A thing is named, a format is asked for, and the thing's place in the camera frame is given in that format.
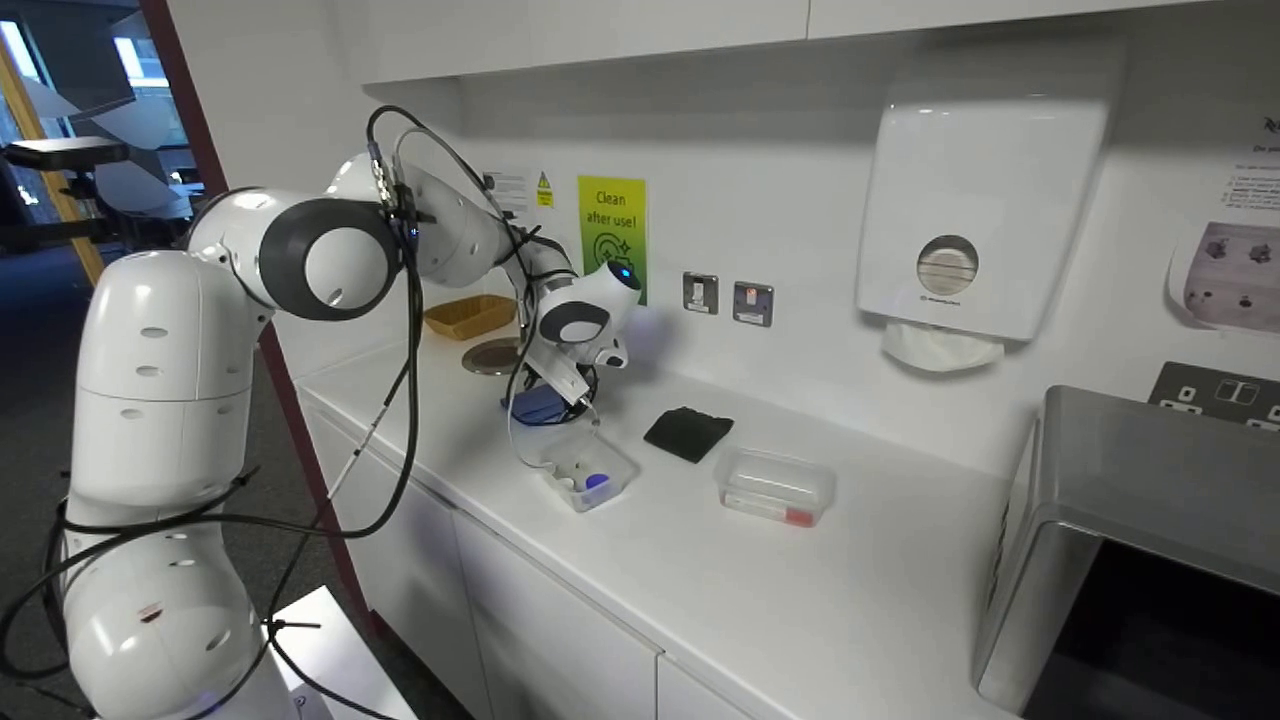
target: white cabinet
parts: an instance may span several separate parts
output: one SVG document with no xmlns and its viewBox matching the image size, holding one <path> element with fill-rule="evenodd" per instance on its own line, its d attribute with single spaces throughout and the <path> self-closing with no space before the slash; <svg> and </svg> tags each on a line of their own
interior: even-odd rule
<svg viewBox="0 0 1280 720">
<path fill-rule="evenodd" d="M 330 0 L 355 82 L 804 40 L 809 0 Z"/>
<path fill-rule="evenodd" d="M 652 720 L 657 648 L 454 515 L 497 720 Z"/>
<path fill-rule="evenodd" d="M 351 436 L 317 426 L 317 452 L 325 482 L 351 452 Z M 337 497 L 337 515 L 345 529 L 363 529 L 386 505 L 394 469 L 376 452 L 363 452 L 345 494 Z M 349 544 L 355 582 L 370 612 L 394 629 L 394 636 L 438 676 L 438 683 L 472 714 L 489 716 L 485 667 L 472 634 L 472 605 L 461 582 L 461 551 L 452 508 L 420 485 L 402 487 L 402 502 L 386 529 L 367 541 Z"/>
<path fill-rule="evenodd" d="M 809 37 L 1001 25 L 1033 17 L 1128 13 L 1195 0 L 810 0 Z"/>
<path fill-rule="evenodd" d="M 741 709 L 732 709 L 722 695 L 706 692 L 700 682 L 690 682 L 673 661 L 660 661 L 657 716 L 660 720 L 749 720 Z"/>
</svg>

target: clear plastic container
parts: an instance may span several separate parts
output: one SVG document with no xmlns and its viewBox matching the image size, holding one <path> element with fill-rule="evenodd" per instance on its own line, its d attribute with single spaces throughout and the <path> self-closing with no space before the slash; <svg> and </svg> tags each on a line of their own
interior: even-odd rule
<svg viewBox="0 0 1280 720">
<path fill-rule="evenodd" d="M 575 514 L 601 508 L 638 476 L 638 465 L 594 429 L 551 442 L 534 469 Z"/>
<path fill-rule="evenodd" d="M 780 523 L 810 529 L 834 502 L 834 472 L 759 452 L 722 452 L 717 465 L 720 505 Z"/>
</svg>

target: green sticker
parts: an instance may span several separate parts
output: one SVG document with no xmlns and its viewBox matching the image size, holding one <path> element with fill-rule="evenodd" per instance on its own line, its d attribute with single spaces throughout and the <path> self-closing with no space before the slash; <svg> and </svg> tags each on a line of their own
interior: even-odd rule
<svg viewBox="0 0 1280 720">
<path fill-rule="evenodd" d="M 583 271 L 601 263 L 629 263 L 635 271 L 638 306 L 648 302 L 648 203 L 642 180 L 581 175 L 575 214 L 583 236 Z"/>
</svg>

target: wall socket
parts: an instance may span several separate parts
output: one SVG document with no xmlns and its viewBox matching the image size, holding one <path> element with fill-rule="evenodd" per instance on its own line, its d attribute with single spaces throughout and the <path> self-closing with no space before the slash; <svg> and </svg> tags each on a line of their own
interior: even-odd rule
<svg viewBox="0 0 1280 720">
<path fill-rule="evenodd" d="M 773 290 L 767 286 L 732 286 L 732 321 L 773 330 Z"/>
<path fill-rule="evenodd" d="M 1280 334 L 1280 229 L 1209 226 L 1178 302 L 1200 324 Z"/>
<path fill-rule="evenodd" d="M 1165 363 L 1147 406 L 1280 434 L 1280 386 L 1195 363 Z"/>
<path fill-rule="evenodd" d="M 682 271 L 682 308 L 700 318 L 720 312 L 720 278 Z"/>
</svg>

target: white wall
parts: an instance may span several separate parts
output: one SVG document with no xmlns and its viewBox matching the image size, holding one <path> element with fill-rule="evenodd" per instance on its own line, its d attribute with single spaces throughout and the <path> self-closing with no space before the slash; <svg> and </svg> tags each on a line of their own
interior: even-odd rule
<svg viewBox="0 0 1280 720">
<path fill-rule="evenodd" d="M 1128 37 L 1115 133 L 1048 330 L 1001 368 L 955 382 L 895 368 L 851 308 L 881 105 L 895 63 L 930 37 L 465 82 L 465 144 L 493 167 L 549 173 L 558 209 L 534 222 L 568 241 L 575 175 L 648 180 L 660 363 L 1002 472 L 1048 386 L 1142 399 L 1165 360 L 1280 376 L 1276 337 L 1185 330 L 1161 298 L 1173 249 L 1222 215 L 1232 165 L 1260 141 L 1263 113 L 1280 113 L 1280 13 L 1034 25 L 1071 30 Z M 720 302 L 732 280 L 776 286 L 776 330 L 682 318 L 682 269 L 717 271 Z"/>
<path fill-rule="evenodd" d="M 351 82 L 349 48 L 317 0 L 166 0 L 227 189 L 325 194 L 330 173 L 363 153 L 376 107 Z M 275 318 L 294 386 L 402 337 L 394 312 L 363 324 Z"/>
</svg>

